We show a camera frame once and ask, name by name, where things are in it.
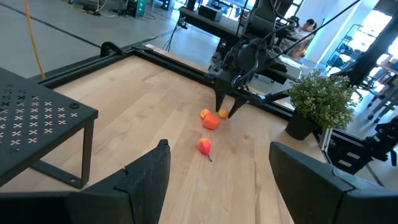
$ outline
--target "black metal stand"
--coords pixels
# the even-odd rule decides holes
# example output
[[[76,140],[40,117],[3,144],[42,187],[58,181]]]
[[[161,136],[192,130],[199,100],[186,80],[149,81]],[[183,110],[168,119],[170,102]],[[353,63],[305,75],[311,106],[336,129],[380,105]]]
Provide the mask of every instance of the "black metal stand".
[[[81,162],[81,177],[77,177],[67,171],[59,169],[47,162],[42,160],[37,161],[32,165],[31,168],[49,175],[54,179],[62,181],[72,187],[82,189],[87,184],[90,177],[90,164],[91,164],[91,148],[93,145],[93,132],[94,132],[94,121],[90,121],[85,126],[83,136],[83,158]]]

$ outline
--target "potted plant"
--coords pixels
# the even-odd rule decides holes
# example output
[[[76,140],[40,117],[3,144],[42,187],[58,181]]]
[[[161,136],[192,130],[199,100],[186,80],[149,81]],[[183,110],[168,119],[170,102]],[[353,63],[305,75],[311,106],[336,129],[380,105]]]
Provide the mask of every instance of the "potted plant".
[[[327,77],[320,70],[304,75],[287,90],[295,107],[286,132],[303,140],[319,127],[345,130],[353,120],[354,105],[351,95],[355,90],[348,85],[348,77]]]

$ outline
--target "light wood tabletop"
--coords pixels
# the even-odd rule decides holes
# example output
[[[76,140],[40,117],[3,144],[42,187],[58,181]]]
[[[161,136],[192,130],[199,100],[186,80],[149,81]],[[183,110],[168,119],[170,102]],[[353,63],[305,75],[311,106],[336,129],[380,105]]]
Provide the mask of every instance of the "light wood tabletop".
[[[147,153],[160,139],[169,140],[172,163],[160,223],[293,223],[268,161],[270,142],[325,161],[312,135],[296,141],[284,131],[287,121],[250,105],[222,119],[217,130],[205,129],[200,111],[214,112],[214,91],[139,57],[56,91],[99,110],[88,185]],[[227,96],[222,108],[232,104]],[[197,150],[201,138],[211,139],[213,162]],[[44,160],[80,175],[82,139],[83,133],[77,133]],[[76,189],[31,169],[0,188],[54,190]]]

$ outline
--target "perforated metal shelf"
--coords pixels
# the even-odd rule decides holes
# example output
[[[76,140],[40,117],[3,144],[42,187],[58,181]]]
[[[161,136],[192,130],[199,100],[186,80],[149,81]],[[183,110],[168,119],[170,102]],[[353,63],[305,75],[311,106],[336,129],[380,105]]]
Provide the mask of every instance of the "perforated metal shelf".
[[[93,123],[98,111],[4,69],[0,69],[0,80],[0,185],[3,185]]]

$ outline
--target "yellow cable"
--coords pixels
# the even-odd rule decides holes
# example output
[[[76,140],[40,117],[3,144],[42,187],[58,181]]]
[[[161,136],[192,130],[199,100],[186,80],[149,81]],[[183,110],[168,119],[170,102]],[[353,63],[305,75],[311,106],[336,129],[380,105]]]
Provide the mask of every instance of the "yellow cable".
[[[35,39],[33,36],[32,21],[30,20],[30,13],[29,13],[29,7],[28,7],[27,1],[28,0],[25,0],[25,13],[26,13],[27,27],[29,29],[30,40],[32,41],[33,51],[35,52],[37,65],[39,66],[40,73],[42,74],[42,78],[45,79],[43,67],[42,67],[42,64],[40,63],[39,55],[37,54],[36,43],[35,43]]]

